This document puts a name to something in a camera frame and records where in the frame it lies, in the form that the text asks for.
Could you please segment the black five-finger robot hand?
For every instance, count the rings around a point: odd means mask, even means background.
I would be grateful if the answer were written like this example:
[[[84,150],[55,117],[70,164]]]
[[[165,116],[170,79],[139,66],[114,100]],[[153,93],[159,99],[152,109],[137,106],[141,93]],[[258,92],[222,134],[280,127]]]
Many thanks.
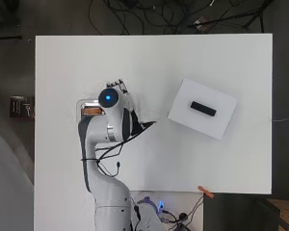
[[[122,79],[118,79],[114,82],[107,83],[106,84],[107,88],[115,88],[117,90],[120,90],[123,94],[127,94],[128,90],[127,87],[125,86],[124,82]]]

